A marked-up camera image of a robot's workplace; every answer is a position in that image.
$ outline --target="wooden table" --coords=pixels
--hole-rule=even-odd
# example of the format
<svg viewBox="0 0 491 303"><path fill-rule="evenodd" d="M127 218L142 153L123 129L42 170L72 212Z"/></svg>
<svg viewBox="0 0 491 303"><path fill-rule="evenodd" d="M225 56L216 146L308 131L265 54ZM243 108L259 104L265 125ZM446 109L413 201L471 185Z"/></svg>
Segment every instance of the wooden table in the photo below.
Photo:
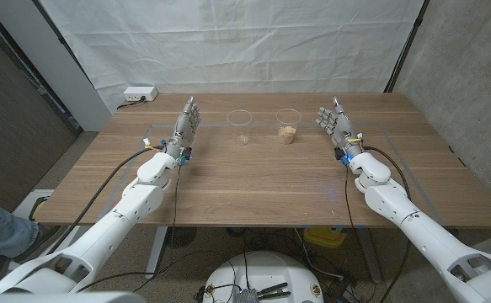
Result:
<svg viewBox="0 0 491 303"><path fill-rule="evenodd" d="M176 226L349 226L345 167L314 123L318 108L333 107L333 94L196 94L202 122L194 158L181 169ZM491 195L402 94L339 94L365 144L391 155L403 169L414 203L444 226L491 228ZM116 112L36 215L44 224L71 224L125 158L151 142L168 139L188 95L159 95L154 102ZM296 139L277 142L275 113L302 114ZM249 143L235 146L227 113L253 115ZM81 221L93 224L118 201L136 170L152 154L123 167ZM375 157L389 162L376 154ZM391 164L393 177L400 177ZM394 227L370 210L350 174L348 196L357 226ZM142 224L171 226L174 189Z"/></svg>

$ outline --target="power outlet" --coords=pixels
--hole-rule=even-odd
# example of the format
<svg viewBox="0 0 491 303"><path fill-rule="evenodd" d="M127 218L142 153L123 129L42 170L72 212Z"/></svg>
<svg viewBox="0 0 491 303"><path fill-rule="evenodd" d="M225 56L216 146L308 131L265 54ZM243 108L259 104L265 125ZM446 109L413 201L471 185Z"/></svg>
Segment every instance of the power outlet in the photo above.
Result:
<svg viewBox="0 0 491 303"><path fill-rule="evenodd" d="M125 100L139 101L142 96L146 97L146 101L153 101L157 97L157 89L155 87L128 87L124 91Z"/></svg>

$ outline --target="yellow container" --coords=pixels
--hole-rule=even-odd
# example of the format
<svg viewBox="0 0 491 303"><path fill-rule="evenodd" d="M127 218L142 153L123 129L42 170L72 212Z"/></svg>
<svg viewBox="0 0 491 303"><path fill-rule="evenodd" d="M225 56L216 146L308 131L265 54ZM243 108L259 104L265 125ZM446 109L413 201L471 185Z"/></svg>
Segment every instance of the yellow container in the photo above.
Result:
<svg viewBox="0 0 491 303"><path fill-rule="evenodd" d="M309 243L336 248L343 243L346 233L342 228L307 228L304 235L305 241Z"/></svg>

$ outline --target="robotic arm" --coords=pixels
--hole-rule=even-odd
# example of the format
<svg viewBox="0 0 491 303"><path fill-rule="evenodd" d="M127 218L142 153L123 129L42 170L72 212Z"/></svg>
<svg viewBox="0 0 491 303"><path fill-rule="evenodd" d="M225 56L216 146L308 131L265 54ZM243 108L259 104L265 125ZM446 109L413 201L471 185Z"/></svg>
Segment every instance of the robotic arm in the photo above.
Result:
<svg viewBox="0 0 491 303"><path fill-rule="evenodd" d="M316 121L338 148L338 160L359 176L355 186L365 194L367 205L404 232L459 302L491 302L491 254L458 241L414 205L403 187L391 178L389 168L363 152L360 138L354 136L350 120L336 98L334 106L335 113L320 108Z"/></svg>
<svg viewBox="0 0 491 303"><path fill-rule="evenodd" d="M41 295L76 293L93 282L131 228L161 205L172 181L168 172L190 158L199 123L198 107L190 97L162 152L138 168L137 177L125 187L114 209L70 247L16 268L0 281L0 294L12 290Z"/></svg>

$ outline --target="white backdrop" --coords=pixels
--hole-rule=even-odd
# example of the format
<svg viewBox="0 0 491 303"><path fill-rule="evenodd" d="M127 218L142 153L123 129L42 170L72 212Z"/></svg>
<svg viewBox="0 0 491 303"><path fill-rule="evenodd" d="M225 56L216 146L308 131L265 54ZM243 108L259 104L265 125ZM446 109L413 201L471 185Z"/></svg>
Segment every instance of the white backdrop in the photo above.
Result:
<svg viewBox="0 0 491 303"><path fill-rule="evenodd" d="M41 0L111 111L160 93L379 93L423 0Z"/></svg>

